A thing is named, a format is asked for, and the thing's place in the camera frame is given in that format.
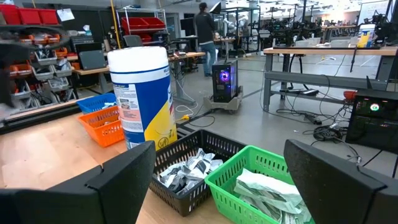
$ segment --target blue plastic basket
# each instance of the blue plastic basket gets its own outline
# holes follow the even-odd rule
[[[77,104],[79,105],[83,114],[88,114],[102,110],[102,107],[105,105],[105,103],[114,102],[116,102],[116,96],[113,93],[107,93],[77,101]]]

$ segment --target computer tower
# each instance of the computer tower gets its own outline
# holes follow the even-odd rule
[[[213,65],[213,101],[228,103],[238,95],[238,61],[224,60]]]
[[[349,120],[347,143],[398,153],[398,93],[359,90]]]

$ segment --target green plastic basket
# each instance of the green plastic basket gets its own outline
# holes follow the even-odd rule
[[[236,178],[242,174],[243,168],[294,184],[282,156],[255,146],[246,146],[205,179],[218,211],[235,223],[278,224],[271,217],[240,200],[239,195],[234,192]]]

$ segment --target blue jeans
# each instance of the blue jeans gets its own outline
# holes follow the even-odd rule
[[[205,76],[212,76],[211,66],[216,61],[216,46],[214,43],[200,45],[201,51],[204,52],[205,55],[205,63],[203,64],[203,69],[205,71]],[[207,62],[207,53],[210,53],[210,60]]]

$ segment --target gray table frame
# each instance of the gray table frame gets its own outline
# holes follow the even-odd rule
[[[188,98],[186,98],[184,96],[184,91],[182,89],[181,80],[179,80],[180,79],[180,72],[181,72],[180,62],[183,59],[186,59],[186,58],[175,59],[172,62],[169,62],[169,63],[172,63],[174,65],[173,68],[170,68],[170,69],[173,69],[174,79],[175,79],[175,94],[173,96],[173,100],[178,101],[180,103],[185,103],[185,104],[188,104],[188,105],[194,105],[195,101],[193,101],[191,99],[188,99]]]
[[[263,110],[269,111],[269,103],[272,95],[280,95],[281,100],[285,99],[285,93],[278,91],[271,91],[271,81],[279,81],[280,89],[285,90],[287,88],[287,83],[301,83],[308,85],[318,85],[318,86],[329,86],[333,88],[344,88],[357,90],[360,88],[367,88],[368,84],[365,78],[351,78],[351,77],[336,77],[326,75],[314,75],[314,74],[301,74],[301,73],[290,73],[289,63],[290,54],[284,54],[284,61],[282,72],[272,71],[272,64],[274,61],[274,54],[266,55],[266,69],[264,71],[264,96],[263,96]],[[396,56],[382,56],[377,70],[377,75],[375,80],[371,80],[373,89],[375,90],[386,90],[389,81],[390,74],[393,72],[393,65]],[[331,103],[343,103],[341,100],[334,100],[330,98],[317,98],[316,96],[303,96],[294,95],[299,98],[306,98],[311,100],[322,100]]]

